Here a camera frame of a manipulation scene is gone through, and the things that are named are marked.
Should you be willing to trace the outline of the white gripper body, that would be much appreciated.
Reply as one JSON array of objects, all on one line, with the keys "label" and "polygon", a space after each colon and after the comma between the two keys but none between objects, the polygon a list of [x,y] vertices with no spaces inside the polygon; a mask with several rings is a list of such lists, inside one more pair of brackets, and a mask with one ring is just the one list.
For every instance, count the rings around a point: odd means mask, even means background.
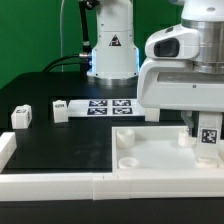
[{"label": "white gripper body", "polygon": [[224,74],[195,72],[186,60],[147,58],[137,100],[144,108],[224,112]]}]

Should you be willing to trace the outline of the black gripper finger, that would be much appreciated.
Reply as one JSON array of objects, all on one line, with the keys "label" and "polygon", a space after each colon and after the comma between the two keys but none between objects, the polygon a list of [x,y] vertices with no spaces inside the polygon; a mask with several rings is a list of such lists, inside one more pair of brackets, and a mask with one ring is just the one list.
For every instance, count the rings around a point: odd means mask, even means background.
[{"label": "black gripper finger", "polygon": [[192,131],[194,128],[194,121],[192,118],[192,112],[191,111],[182,111],[181,112],[181,118],[184,121],[185,125],[188,127],[188,133],[189,135],[192,135]]}]

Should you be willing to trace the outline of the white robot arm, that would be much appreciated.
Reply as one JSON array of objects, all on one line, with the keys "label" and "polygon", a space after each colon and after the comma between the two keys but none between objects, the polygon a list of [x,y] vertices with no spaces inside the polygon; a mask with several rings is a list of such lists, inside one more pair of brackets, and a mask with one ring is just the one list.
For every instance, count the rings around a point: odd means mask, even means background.
[{"label": "white robot arm", "polygon": [[131,0],[99,0],[98,42],[91,80],[138,79],[137,99],[159,119],[162,109],[199,113],[198,133],[219,134],[224,115],[224,0],[169,0],[181,5],[181,23],[152,34],[139,61],[133,43]]}]

